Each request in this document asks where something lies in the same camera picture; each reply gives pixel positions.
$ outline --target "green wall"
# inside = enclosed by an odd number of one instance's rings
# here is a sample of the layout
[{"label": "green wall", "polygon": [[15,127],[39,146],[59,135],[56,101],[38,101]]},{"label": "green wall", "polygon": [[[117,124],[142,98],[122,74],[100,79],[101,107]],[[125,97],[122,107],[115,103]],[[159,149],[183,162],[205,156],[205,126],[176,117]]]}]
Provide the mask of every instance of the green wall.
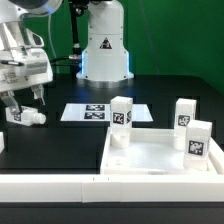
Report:
[{"label": "green wall", "polygon": [[[153,41],[162,75],[199,76],[224,94],[223,0],[120,0],[125,8],[125,47],[131,71],[157,74],[147,33]],[[78,19],[81,46],[87,44],[87,13]],[[28,26],[43,36],[46,51],[47,18],[30,19]],[[71,53],[72,38],[68,2],[52,16],[52,35],[58,56]]]}]

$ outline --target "cable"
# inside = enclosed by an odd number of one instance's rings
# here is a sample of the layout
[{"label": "cable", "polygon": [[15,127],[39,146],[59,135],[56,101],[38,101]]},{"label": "cable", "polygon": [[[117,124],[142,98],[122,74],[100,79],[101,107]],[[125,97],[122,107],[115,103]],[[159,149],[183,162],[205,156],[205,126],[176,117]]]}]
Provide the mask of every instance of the cable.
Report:
[{"label": "cable", "polygon": [[147,18],[146,18],[146,13],[145,13],[145,9],[144,9],[142,0],[139,0],[139,4],[140,4],[143,19],[144,19],[146,33],[147,33],[149,45],[150,45],[150,48],[151,48],[151,51],[152,51],[152,56],[153,56],[154,64],[155,64],[155,67],[156,67],[156,72],[157,72],[157,75],[160,75],[158,59],[157,59],[155,47],[154,47],[152,36],[151,36],[150,26],[149,26],[149,23],[148,23]]},{"label": "cable", "polygon": [[64,56],[64,57],[54,58],[54,59],[50,60],[50,63],[55,63],[57,61],[64,61],[64,60],[69,60],[69,57]]},{"label": "cable", "polygon": [[52,35],[51,35],[51,15],[49,15],[48,17],[48,37],[49,37],[49,41],[50,41],[50,46],[51,46],[51,51],[53,53],[54,58],[57,58],[55,49],[54,49],[54,45],[53,45],[53,41],[52,41]]}]

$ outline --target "block with tag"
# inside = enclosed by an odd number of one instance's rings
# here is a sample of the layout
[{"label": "block with tag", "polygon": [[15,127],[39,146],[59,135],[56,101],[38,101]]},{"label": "block with tag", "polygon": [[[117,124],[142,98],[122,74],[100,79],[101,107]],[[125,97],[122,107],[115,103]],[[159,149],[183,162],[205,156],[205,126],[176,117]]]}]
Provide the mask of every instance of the block with tag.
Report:
[{"label": "block with tag", "polygon": [[111,144],[117,148],[129,145],[132,128],[133,99],[117,96],[111,100]]},{"label": "block with tag", "polygon": [[186,128],[195,119],[196,100],[180,98],[176,103],[174,123],[174,148],[184,151]]},{"label": "block with tag", "polygon": [[184,167],[206,171],[212,123],[191,120],[186,130]]}]

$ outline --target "black table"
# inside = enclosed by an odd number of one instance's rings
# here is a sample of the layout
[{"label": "black table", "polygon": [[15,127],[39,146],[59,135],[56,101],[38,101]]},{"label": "black table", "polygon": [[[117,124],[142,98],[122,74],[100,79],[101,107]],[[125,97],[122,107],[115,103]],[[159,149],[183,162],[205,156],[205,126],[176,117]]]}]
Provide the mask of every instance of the black table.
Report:
[{"label": "black table", "polygon": [[[16,92],[22,105],[33,106],[30,90]],[[47,115],[43,126],[23,127],[5,122],[1,131],[6,149],[0,154],[1,174],[98,174],[109,122],[61,122],[66,103],[108,104],[115,96],[147,104],[151,123],[133,127],[171,129],[178,98],[197,100],[196,119],[213,123],[212,137],[224,147],[224,97],[200,78],[190,76],[136,76],[133,86],[94,89],[78,86],[60,75],[46,85]],[[0,204],[3,223],[220,223],[224,203],[59,203]]]}]

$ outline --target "white plastic container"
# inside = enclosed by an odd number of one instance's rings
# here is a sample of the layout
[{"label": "white plastic container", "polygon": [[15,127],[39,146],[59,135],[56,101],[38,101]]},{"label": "white plastic container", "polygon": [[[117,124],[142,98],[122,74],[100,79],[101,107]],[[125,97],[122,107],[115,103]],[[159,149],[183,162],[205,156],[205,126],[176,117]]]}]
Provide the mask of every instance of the white plastic container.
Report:
[{"label": "white plastic container", "polygon": [[179,99],[176,103],[174,123],[174,148],[185,150],[186,127],[195,119],[196,100]]},{"label": "white plastic container", "polygon": [[12,115],[9,108],[6,109],[6,119],[9,122],[21,124],[25,126],[31,126],[33,124],[44,124],[46,122],[46,116],[38,113],[38,110],[31,107],[22,106],[22,113]]},{"label": "white plastic container", "polygon": [[132,128],[129,146],[120,149],[111,144],[111,131],[108,128],[100,172],[132,175],[217,175],[210,160],[204,171],[184,167],[184,151],[174,149],[173,137],[174,130]]}]

